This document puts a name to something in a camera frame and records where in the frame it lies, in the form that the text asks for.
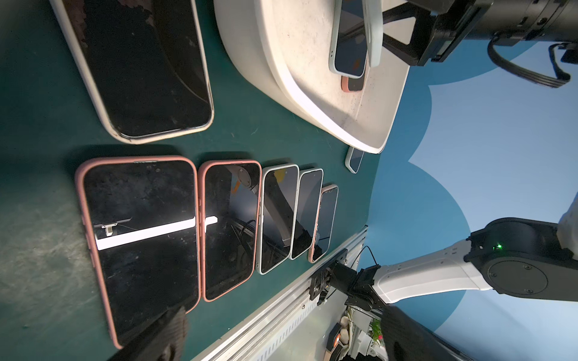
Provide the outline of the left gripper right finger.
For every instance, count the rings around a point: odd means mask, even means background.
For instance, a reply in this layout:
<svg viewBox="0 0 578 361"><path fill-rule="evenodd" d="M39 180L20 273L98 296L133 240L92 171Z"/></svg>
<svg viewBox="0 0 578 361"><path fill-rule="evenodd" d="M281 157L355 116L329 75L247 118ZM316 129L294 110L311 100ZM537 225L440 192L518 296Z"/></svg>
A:
<svg viewBox="0 0 578 361"><path fill-rule="evenodd" d="M380 326L389 360L473 360L400 308L383 308Z"/></svg>

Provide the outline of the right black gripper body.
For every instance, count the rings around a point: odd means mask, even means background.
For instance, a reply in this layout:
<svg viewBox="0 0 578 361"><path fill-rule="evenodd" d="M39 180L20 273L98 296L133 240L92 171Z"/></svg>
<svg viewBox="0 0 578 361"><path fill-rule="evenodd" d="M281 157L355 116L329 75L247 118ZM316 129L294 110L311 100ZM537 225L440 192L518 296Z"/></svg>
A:
<svg viewBox="0 0 578 361"><path fill-rule="evenodd" d="M456 1L447 13L425 17L418 30L417 66L443 63L493 4L493 1Z"/></svg>

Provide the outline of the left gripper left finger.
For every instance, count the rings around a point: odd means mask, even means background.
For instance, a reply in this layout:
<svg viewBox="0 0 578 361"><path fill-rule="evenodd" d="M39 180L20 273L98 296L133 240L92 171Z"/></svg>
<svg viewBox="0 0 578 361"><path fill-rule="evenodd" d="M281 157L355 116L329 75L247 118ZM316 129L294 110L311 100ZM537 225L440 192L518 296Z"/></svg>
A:
<svg viewBox="0 0 578 361"><path fill-rule="evenodd" d="M109 360L181 360L187 335L185 308L171 308Z"/></svg>

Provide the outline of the phone blue case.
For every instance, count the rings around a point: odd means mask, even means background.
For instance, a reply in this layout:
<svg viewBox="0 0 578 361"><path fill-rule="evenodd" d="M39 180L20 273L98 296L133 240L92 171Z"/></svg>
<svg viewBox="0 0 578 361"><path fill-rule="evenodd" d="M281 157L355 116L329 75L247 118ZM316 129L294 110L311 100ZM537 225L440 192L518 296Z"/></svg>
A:
<svg viewBox="0 0 578 361"><path fill-rule="evenodd" d="M364 74L367 41L362 1L335 1L329 52L331 72L358 79Z"/></svg>

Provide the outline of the phone rose case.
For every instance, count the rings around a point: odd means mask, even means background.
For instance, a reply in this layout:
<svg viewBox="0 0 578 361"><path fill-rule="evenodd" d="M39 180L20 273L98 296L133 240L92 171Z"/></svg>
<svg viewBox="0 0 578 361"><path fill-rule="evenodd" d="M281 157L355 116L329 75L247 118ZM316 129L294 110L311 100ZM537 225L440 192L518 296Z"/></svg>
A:
<svg viewBox="0 0 578 361"><path fill-rule="evenodd" d="M341 77L341 89L345 93L356 93L363 90L365 84L365 76L360 78Z"/></svg>

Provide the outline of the phone salmon case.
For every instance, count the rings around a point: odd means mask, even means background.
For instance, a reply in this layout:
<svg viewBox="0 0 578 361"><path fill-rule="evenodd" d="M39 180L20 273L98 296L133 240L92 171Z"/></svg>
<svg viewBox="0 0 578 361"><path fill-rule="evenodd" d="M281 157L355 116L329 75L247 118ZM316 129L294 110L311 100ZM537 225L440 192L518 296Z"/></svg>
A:
<svg viewBox="0 0 578 361"><path fill-rule="evenodd" d="M361 163L365 153L357 148L350 147L345 159L345 166L352 174L357 174L361 168Z"/></svg>

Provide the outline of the phone coral case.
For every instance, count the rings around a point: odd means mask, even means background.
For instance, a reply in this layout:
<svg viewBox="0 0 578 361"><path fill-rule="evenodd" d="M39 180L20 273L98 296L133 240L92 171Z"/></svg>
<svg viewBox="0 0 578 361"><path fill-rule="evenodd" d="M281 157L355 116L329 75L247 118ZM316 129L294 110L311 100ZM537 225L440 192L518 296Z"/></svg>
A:
<svg viewBox="0 0 578 361"><path fill-rule="evenodd" d="M75 175L115 347L201 297L197 168L182 156L91 159Z"/></svg>

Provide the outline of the white plastic storage box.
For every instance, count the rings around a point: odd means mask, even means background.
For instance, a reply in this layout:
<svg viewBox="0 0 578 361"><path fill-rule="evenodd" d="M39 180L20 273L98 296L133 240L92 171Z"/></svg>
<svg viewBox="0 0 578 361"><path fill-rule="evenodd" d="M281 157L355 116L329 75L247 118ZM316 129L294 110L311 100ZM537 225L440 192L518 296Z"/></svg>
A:
<svg viewBox="0 0 578 361"><path fill-rule="evenodd" d="M216 1L215 18L239 73L269 98L340 141L381 153L409 66L387 50L363 90L346 93L329 68L334 1Z"/></svg>

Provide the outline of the phone beige case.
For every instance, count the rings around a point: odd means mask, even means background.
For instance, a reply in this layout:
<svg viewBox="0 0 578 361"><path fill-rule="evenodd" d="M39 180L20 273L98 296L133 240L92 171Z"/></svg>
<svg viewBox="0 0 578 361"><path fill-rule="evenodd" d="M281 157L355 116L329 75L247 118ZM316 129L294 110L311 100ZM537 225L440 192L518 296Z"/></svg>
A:
<svg viewBox="0 0 578 361"><path fill-rule="evenodd" d="M337 185L330 184L322 189L315 240L309 251L310 263L317 263L329 251L338 197Z"/></svg>

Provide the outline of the phone light pink case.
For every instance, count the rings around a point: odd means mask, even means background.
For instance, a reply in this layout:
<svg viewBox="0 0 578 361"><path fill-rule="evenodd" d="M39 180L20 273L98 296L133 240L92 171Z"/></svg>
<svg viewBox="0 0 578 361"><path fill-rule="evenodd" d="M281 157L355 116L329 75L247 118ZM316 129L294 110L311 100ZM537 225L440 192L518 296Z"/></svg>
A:
<svg viewBox="0 0 578 361"><path fill-rule="evenodd" d="M321 168L300 171L291 260L307 252L315 240L323 179L324 171Z"/></svg>

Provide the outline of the phone white case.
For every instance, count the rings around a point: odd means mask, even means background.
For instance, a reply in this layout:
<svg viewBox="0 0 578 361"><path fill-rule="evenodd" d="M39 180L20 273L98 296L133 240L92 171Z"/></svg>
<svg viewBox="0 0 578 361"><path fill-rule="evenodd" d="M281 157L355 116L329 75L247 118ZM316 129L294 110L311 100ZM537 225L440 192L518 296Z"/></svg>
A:
<svg viewBox="0 0 578 361"><path fill-rule="evenodd" d="M263 170L255 266L261 275L271 272L291 255L299 173L298 165L291 163Z"/></svg>

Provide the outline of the phone cream case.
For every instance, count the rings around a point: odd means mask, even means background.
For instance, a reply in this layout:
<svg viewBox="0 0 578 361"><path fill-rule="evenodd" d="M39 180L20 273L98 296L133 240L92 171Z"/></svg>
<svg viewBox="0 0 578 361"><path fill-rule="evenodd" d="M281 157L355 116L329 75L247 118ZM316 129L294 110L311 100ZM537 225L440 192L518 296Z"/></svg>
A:
<svg viewBox="0 0 578 361"><path fill-rule="evenodd" d="M54 1L107 132L146 144L208 129L215 117L193 1Z"/></svg>

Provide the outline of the phone grey case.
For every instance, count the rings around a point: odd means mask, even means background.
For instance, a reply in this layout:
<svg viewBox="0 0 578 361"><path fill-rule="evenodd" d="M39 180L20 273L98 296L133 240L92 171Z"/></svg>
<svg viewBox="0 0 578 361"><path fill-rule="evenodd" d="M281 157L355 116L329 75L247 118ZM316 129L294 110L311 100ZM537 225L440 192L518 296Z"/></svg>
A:
<svg viewBox="0 0 578 361"><path fill-rule="evenodd" d="M383 41L383 17L381 0L363 0L364 28L370 68L380 64Z"/></svg>

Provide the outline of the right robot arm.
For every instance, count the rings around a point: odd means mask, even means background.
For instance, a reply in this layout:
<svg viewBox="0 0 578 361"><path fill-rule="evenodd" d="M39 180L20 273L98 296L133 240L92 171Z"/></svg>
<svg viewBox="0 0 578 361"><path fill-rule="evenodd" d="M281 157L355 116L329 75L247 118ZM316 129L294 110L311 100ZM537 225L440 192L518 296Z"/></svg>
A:
<svg viewBox="0 0 578 361"><path fill-rule="evenodd" d="M570 82L577 62L575 1L407 1L385 10L364 2L362 21L338 36L364 35L409 66L442 63L464 39L485 40L489 59L522 80L551 89ZM366 311L417 296L494 290L526 299L577 299L577 210L559 223L501 218L454 245L393 266L355 271L339 253L312 277L310 296L329 288Z"/></svg>

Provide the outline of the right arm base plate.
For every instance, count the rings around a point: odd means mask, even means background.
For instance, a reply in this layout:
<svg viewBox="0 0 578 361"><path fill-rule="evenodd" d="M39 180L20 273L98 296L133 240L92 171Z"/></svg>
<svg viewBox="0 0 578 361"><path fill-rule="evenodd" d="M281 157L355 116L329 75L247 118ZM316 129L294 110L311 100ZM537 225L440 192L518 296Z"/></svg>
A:
<svg viewBox="0 0 578 361"><path fill-rule="evenodd" d="M339 251L336 255L332 256L329 260L322 263L317 270L313 273L310 279L309 285L309 300L318 301L317 305L320 305L324 302L327 294L328 294L328 287L330 286L331 275L333 269L337 263L345 263L346 257L348 254L348 250L346 248Z"/></svg>

